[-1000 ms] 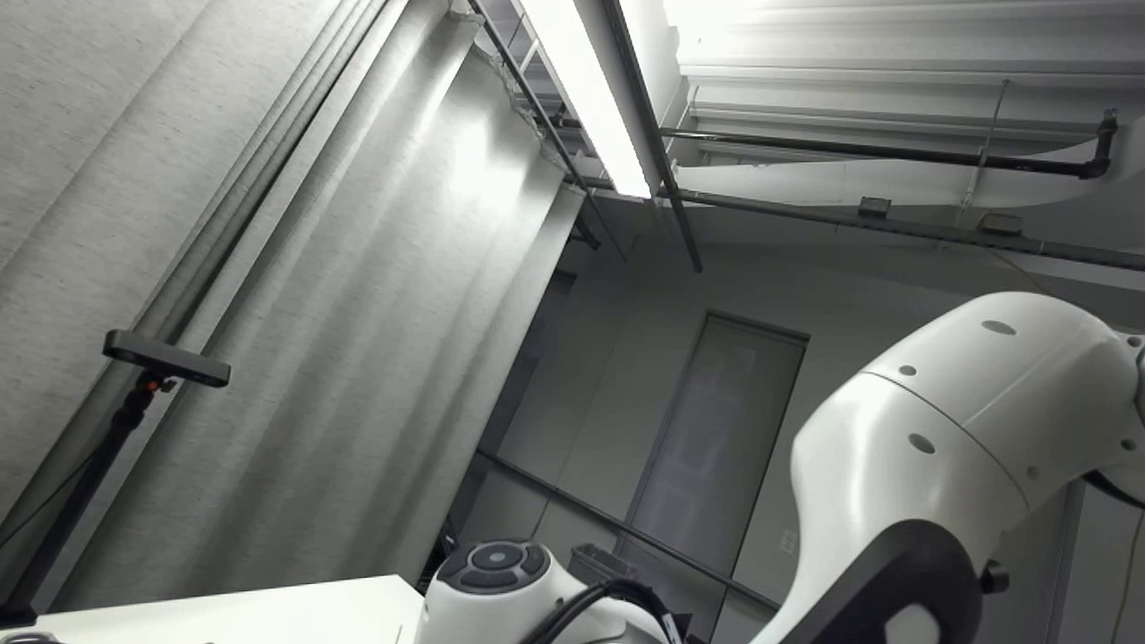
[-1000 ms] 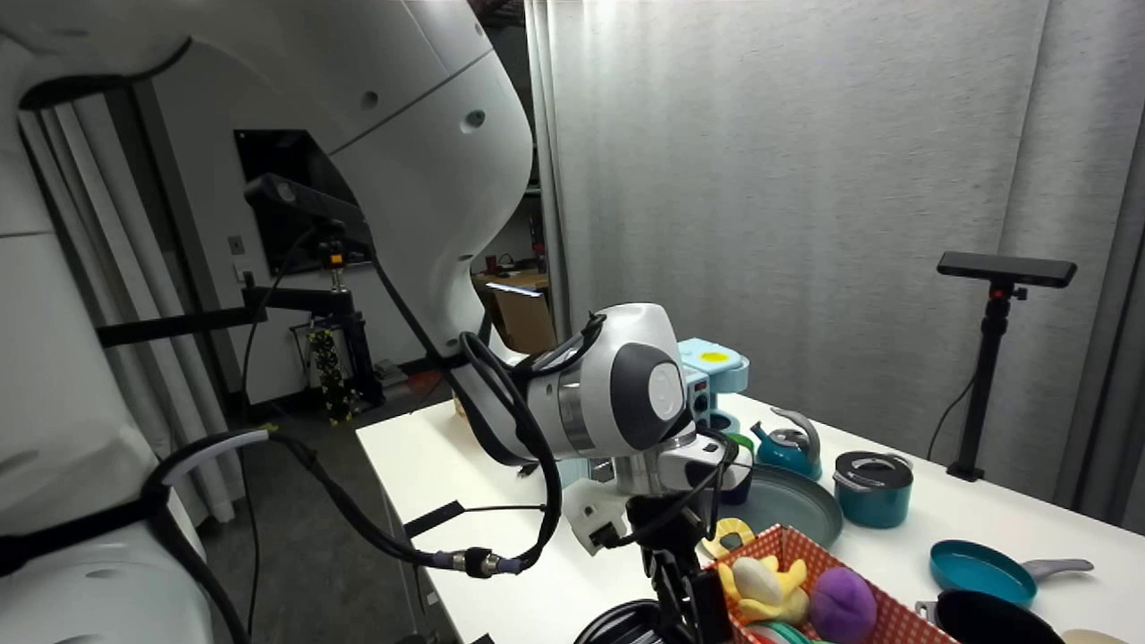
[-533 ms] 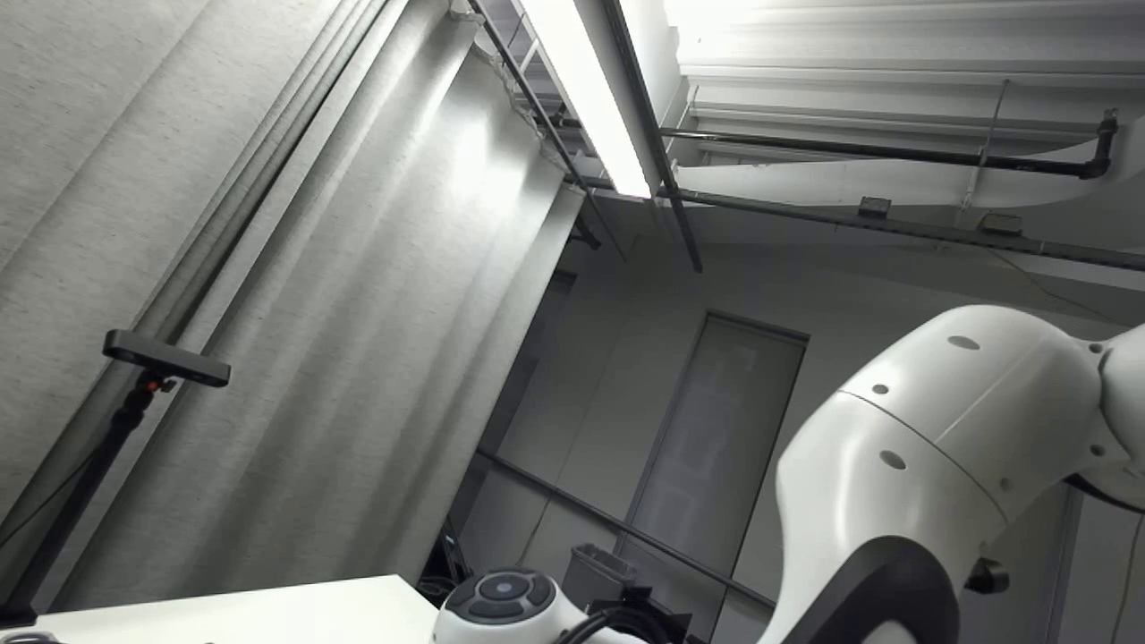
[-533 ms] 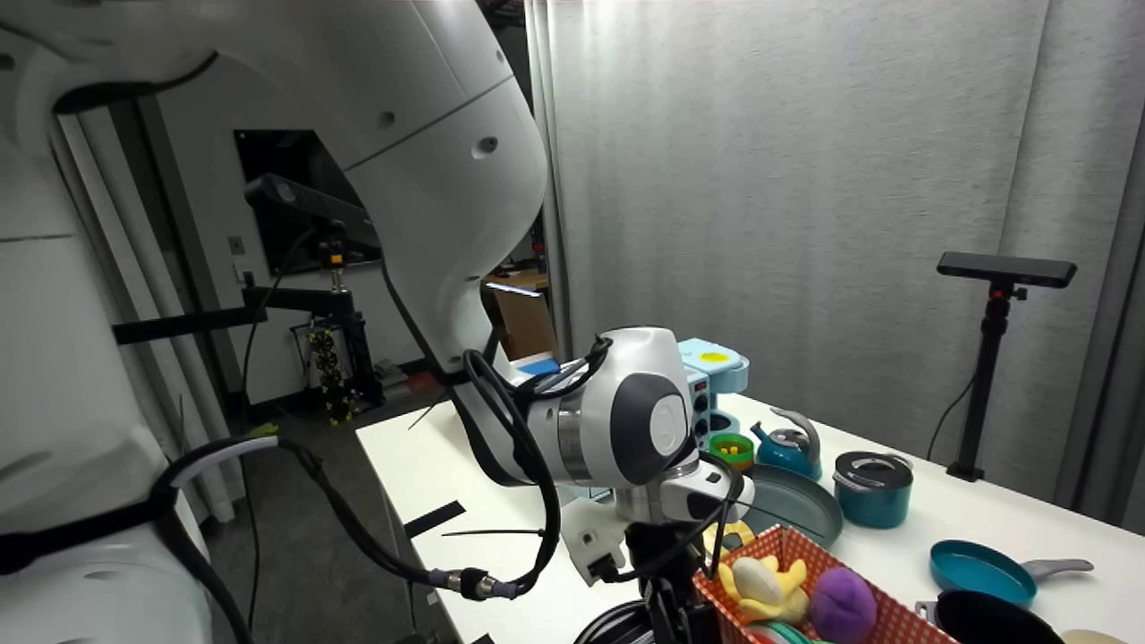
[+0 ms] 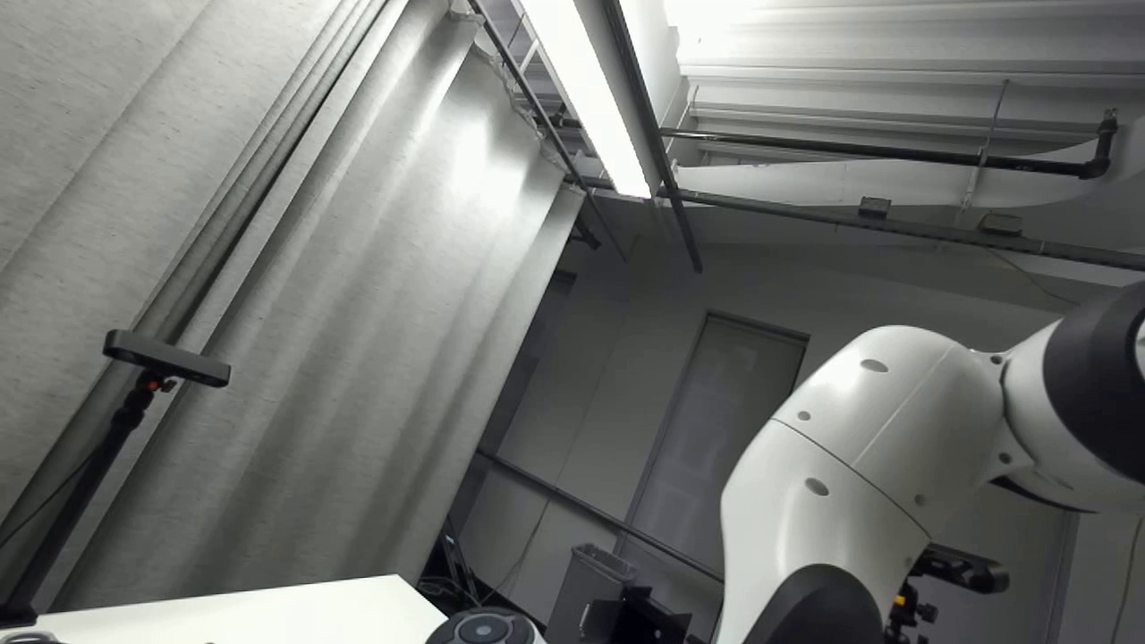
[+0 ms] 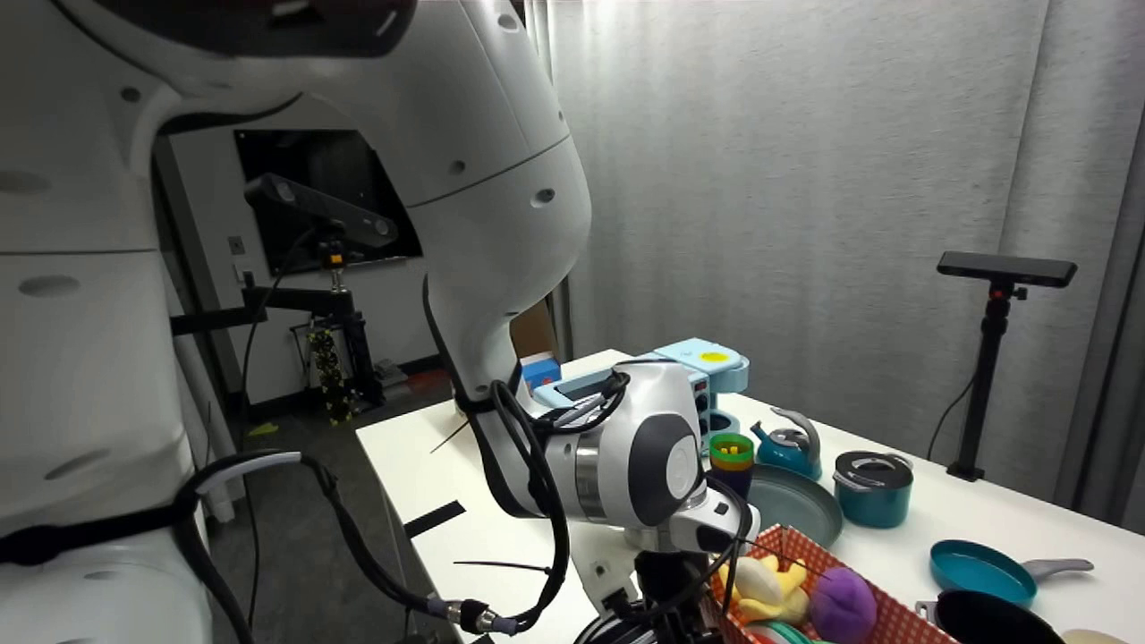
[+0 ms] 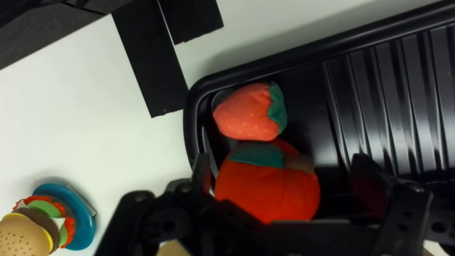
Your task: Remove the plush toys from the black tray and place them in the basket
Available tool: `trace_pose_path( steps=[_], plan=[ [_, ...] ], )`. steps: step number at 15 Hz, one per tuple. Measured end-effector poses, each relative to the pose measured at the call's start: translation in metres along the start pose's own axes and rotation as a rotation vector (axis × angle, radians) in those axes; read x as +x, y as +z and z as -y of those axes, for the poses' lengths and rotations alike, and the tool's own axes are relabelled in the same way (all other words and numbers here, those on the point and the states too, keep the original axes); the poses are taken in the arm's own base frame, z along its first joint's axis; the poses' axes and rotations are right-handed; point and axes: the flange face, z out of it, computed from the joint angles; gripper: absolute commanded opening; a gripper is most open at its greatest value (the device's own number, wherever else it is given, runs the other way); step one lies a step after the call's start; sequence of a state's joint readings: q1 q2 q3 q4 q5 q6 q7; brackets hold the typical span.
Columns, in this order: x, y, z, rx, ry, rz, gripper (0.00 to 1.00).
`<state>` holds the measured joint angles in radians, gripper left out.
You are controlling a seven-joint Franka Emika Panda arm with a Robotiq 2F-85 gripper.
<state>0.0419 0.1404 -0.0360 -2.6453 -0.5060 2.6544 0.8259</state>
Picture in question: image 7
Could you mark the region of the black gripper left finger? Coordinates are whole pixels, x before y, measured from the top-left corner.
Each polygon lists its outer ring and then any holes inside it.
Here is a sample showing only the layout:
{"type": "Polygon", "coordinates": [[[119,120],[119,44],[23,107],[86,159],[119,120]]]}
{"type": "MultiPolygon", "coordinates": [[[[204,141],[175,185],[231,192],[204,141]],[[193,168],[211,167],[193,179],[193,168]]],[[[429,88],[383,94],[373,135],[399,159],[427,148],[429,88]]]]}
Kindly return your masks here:
{"type": "Polygon", "coordinates": [[[193,189],[210,194],[212,182],[211,157],[200,154],[193,167],[193,189]]]}

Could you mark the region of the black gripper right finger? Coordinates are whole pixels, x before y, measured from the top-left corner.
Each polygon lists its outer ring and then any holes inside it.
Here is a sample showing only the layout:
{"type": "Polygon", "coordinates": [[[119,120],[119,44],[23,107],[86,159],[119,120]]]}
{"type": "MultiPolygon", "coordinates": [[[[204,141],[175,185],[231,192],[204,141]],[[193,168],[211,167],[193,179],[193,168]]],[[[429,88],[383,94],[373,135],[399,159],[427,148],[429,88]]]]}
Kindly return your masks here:
{"type": "Polygon", "coordinates": [[[356,154],[352,161],[349,181],[363,206],[375,218],[384,219],[389,212],[390,196],[399,184],[396,177],[369,155],[356,154]]]}

